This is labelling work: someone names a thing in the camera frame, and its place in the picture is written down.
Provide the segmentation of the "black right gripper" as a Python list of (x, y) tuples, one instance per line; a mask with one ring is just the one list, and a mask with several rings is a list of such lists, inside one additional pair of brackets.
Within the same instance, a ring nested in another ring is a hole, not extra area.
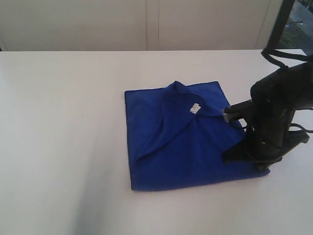
[(308, 142), (308, 131), (292, 123), (295, 108), (277, 109), (258, 116), (251, 125), (247, 145), (237, 144), (222, 153), (222, 161), (253, 162), (258, 171), (266, 171), (296, 148)]

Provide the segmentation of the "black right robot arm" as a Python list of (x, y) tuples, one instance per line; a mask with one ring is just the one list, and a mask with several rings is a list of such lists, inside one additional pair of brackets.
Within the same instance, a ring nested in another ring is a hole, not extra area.
[(284, 67), (257, 81), (251, 99), (223, 109), (226, 122), (246, 122), (242, 141), (222, 154), (223, 162), (252, 162), (258, 171), (307, 143), (310, 130), (293, 123), (296, 111), (313, 108), (313, 63)]

